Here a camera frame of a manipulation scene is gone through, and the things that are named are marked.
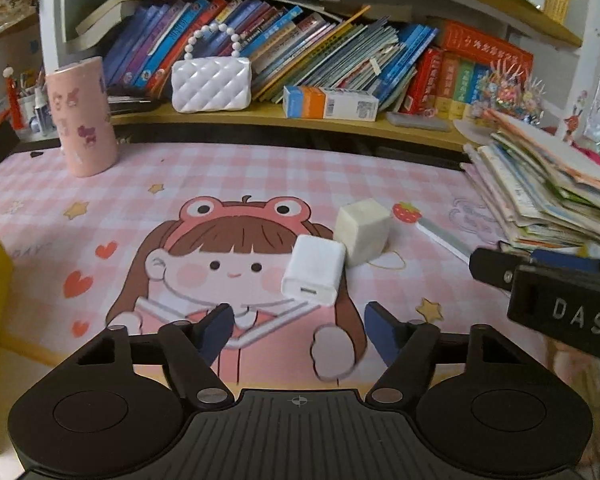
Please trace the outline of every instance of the cartoon hand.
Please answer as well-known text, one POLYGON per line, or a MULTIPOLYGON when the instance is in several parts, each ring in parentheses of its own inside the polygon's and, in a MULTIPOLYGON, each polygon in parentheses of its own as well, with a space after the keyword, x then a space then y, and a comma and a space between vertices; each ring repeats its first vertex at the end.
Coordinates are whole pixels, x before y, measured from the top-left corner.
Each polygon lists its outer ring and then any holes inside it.
POLYGON ((311 359, 314 360, 314 370, 321 381, 346 377, 356 363, 349 335, 335 325, 324 325, 314 332, 311 359))
POLYGON ((142 333, 142 317, 135 312, 122 312, 111 320, 110 325, 124 325, 129 335, 138 335, 142 333))

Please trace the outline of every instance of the cartoon girl illustration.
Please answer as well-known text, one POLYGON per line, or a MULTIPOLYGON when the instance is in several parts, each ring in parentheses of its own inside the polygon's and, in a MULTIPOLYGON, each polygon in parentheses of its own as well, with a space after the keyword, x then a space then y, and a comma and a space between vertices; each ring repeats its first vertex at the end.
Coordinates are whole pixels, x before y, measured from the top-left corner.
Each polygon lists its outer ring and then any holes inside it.
POLYGON ((106 323, 155 332, 177 319, 196 321, 220 303, 232 306, 234 333, 214 364, 228 383, 306 388, 348 375, 366 350, 360 315, 343 276, 334 307, 290 300, 280 284, 296 238, 331 238, 294 197, 268 202, 189 200, 180 218, 140 245, 106 323))

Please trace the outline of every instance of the yellow star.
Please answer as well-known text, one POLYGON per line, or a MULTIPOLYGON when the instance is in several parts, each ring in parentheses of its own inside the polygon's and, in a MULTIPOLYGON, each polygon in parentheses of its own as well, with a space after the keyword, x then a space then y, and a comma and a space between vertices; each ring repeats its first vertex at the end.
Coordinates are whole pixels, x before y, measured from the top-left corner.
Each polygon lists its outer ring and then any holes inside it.
POLYGON ((164 191, 164 184, 153 184, 147 191, 154 195, 160 193, 161 191, 164 191))
POLYGON ((74 204, 64 212, 69 220, 73 220, 77 216, 87 214, 87 206, 89 202, 74 202, 74 204))
POLYGON ((420 314, 427 323, 434 321, 444 321, 442 317, 442 307, 439 303, 431 303, 426 298, 422 298, 420 306, 416 308, 416 312, 420 314))

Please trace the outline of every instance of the bottle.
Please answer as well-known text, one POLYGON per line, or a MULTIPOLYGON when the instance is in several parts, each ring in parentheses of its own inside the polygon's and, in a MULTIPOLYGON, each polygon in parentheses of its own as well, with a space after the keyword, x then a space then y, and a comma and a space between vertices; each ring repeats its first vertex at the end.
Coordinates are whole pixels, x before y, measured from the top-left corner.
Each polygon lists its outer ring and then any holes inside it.
POLYGON ((36 105, 34 108, 34 113, 36 115, 36 119, 38 120, 40 132, 44 136, 47 136, 54 129, 53 121, 51 120, 51 111, 49 110, 49 103, 42 88, 36 86, 35 93, 36 105))

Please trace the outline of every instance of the pink pen holder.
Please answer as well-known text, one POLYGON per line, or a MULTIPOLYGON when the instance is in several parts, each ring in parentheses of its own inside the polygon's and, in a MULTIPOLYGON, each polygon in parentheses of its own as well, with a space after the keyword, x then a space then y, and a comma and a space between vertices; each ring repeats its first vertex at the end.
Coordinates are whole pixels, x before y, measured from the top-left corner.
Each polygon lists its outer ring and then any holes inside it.
POLYGON ((113 166, 118 145, 110 122, 102 58, 62 67, 46 76, 46 86, 69 172, 91 176, 113 166))

